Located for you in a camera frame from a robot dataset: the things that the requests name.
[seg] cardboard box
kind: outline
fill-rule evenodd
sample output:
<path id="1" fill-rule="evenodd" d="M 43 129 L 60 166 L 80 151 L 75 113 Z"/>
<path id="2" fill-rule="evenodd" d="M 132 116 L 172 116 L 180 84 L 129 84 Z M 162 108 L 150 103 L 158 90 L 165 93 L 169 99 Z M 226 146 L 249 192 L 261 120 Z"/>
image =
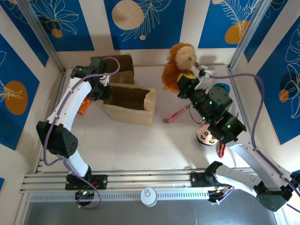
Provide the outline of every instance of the cardboard box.
<path id="1" fill-rule="evenodd" d="M 116 75 L 111 76 L 111 83 L 128 83 L 134 84 L 134 67 L 133 61 L 130 55 L 109 55 L 110 57 L 114 57 L 120 63 L 120 70 Z M 99 57 L 91 57 L 93 58 L 105 58 L 107 56 L 99 56 Z M 106 69 L 106 73 L 111 73 L 118 68 L 118 64 L 114 60 L 106 60 L 108 67 Z"/>
<path id="2" fill-rule="evenodd" d="M 112 99 L 104 109 L 112 120 L 139 125 L 153 125 L 156 105 L 155 88 L 110 83 Z"/>

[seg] white tabletop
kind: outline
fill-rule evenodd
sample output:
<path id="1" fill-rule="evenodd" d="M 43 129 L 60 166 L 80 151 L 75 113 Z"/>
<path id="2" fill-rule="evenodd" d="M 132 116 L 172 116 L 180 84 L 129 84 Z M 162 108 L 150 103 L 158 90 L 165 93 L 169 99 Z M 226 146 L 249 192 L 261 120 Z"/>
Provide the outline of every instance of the white tabletop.
<path id="1" fill-rule="evenodd" d="M 225 65 L 214 66 L 215 75 L 228 75 Z M 219 161 L 229 167 L 248 167 L 246 162 L 231 150 L 226 150 L 220 159 L 217 146 L 204 146 L 196 139 L 198 124 L 192 121 L 188 111 L 169 124 L 163 119 L 176 112 L 189 100 L 182 100 L 176 94 L 163 90 L 161 75 L 163 66 L 135 67 L 135 83 L 141 86 L 155 87 L 157 105 L 155 121 L 152 127 L 112 121 L 103 110 L 103 102 L 92 102 L 84 115 L 76 115 L 72 133 L 78 138 L 78 150 L 84 161 L 93 171 L 114 170 L 164 170 L 183 168 L 206 168 L 213 161 Z M 68 70 L 66 83 L 71 69 Z M 239 112 L 229 79 L 216 80 L 227 83 L 230 97 L 233 99 L 230 112 Z M 192 109 L 196 120 L 198 113 Z M 250 140 L 250 134 L 243 135 Z M 55 159 L 48 153 L 48 160 Z M 63 164 L 47 167 L 42 172 L 66 171 Z"/>

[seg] yellow tag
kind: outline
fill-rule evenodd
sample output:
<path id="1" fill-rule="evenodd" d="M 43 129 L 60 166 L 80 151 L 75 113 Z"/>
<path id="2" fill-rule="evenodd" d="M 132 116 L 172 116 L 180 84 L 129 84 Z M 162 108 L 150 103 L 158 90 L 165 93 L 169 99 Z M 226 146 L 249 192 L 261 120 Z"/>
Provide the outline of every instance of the yellow tag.
<path id="1" fill-rule="evenodd" d="M 193 76 L 193 75 L 191 75 L 191 74 L 180 73 L 179 76 L 177 77 L 177 82 L 180 80 L 180 78 L 181 78 L 182 76 L 185 76 L 185 77 L 188 78 L 188 79 L 196 79 L 196 77 Z"/>

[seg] brown cardboard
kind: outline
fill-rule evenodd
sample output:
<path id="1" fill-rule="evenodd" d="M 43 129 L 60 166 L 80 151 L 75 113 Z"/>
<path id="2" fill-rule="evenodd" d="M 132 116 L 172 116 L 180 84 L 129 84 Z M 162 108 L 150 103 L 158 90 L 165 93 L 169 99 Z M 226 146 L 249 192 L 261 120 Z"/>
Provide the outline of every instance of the brown cardboard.
<path id="1" fill-rule="evenodd" d="M 153 125 L 156 105 L 155 88 L 110 83 L 112 99 L 104 109 L 112 120 L 139 125 Z"/>
<path id="2" fill-rule="evenodd" d="M 92 60 L 93 58 L 98 58 L 98 59 L 103 59 L 104 57 L 107 56 L 97 56 L 97 57 L 91 57 L 90 59 Z M 128 83 L 128 84 L 134 84 L 134 67 L 133 67 L 133 62 L 132 58 L 130 55 L 110 55 L 110 57 L 114 57 L 116 60 L 119 61 L 120 63 L 120 70 L 117 72 L 117 74 L 111 76 L 110 82 L 111 83 Z M 107 73 L 111 73 L 115 71 L 118 68 L 118 64 L 111 59 L 105 60 L 108 64 Z"/>

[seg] brown teddy bear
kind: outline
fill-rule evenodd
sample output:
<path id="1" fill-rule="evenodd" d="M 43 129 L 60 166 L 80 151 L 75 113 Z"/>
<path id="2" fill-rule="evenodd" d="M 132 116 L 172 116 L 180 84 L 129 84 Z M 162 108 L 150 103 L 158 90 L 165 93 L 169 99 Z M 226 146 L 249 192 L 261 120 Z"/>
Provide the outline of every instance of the brown teddy bear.
<path id="1" fill-rule="evenodd" d="M 179 93 L 179 87 L 177 85 L 177 78 L 180 73 L 183 74 L 194 74 L 191 70 L 193 65 L 196 67 L 199 64 L 196 62 L 197 57 L 195 49 L 191 44 L 178 43 L 174 45 L 169 52 L 167 57 L 169 61 L 164 68 L 162 81 L 165 85 L 166 91 L 172 91 Z"/>

